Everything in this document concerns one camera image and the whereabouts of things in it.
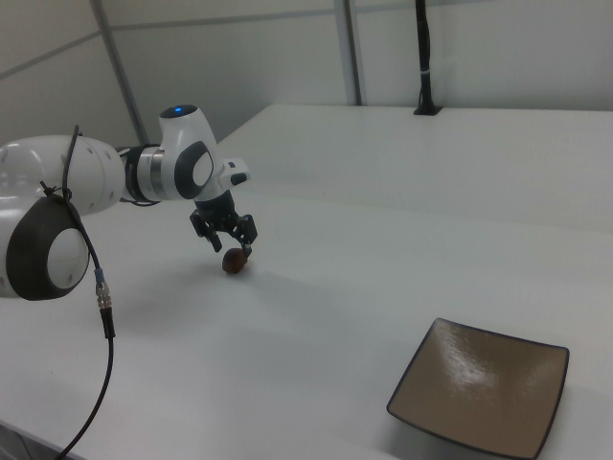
robotic arm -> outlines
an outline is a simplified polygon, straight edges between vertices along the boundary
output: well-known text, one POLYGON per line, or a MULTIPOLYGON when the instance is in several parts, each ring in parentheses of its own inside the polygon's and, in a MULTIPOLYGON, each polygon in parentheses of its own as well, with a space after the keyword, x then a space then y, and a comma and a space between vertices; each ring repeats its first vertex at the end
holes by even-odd
MULTIPOLYGON (((224 257, 239 272, 257 237, 253 218, 235 211, 230 189, 250 178, 240 159, 221 160, 202 111, 178 105, 160 115, 162 144, 122 149, 79 136, 68 171, 71 203, 79 214, 102 211, 118 201, 149 206, 162 200, 193 199, 196 234, 221 249, 218 232, 240 249, 224 257)), ((0 149, 0 297, 58 298, 81 280, 87 246, 60 187, 70 136, 32 137, 0 149)))

square plate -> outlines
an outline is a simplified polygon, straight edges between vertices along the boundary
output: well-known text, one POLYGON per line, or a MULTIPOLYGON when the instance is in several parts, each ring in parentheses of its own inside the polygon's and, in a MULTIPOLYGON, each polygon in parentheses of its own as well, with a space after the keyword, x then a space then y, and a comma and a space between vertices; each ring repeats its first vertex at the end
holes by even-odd
POLYGON ((543 449, 569 351, 437 319, 387 410, 463 446, 515 459, 543 449))

small round object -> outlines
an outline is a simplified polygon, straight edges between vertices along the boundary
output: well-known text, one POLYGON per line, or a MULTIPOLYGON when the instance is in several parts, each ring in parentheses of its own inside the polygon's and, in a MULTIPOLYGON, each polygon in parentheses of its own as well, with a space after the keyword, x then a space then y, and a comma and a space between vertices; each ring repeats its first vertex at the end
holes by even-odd
POLYGON ((242 249, 233 248, 229 249, 223 256, 221 268, 223 268, 223 271, 226 273, 236 275, 240 273, 245 264, 247 264, 247 256, 245 256, 242 249))

table surface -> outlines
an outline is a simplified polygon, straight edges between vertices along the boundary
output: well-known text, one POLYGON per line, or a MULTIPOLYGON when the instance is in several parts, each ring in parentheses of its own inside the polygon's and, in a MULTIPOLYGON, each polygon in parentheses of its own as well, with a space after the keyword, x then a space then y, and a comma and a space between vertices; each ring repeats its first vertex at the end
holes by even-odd
MULTIPOLYGON (((189 202, 84 219, 117 338, 106 399, 76 454, 491 458, 386 412, 443 317, 568 347, 539 458, 613 458, 613 218, 599 214, 613 201, 603 181, 613 134, 597 129, 613 117, 411 113, 271 106, 224 140, 254 173, 234 192, 260 233, 238 276, 193 233, 189 202), (457 137, 466 126, 485 135, 457 137), (573 151, 557 133, 591 143, 573 151)), ((1 421, 53 445, 72 439, 104 374, 96 309, 91 273, 64 299, 2 300, 1 421)))

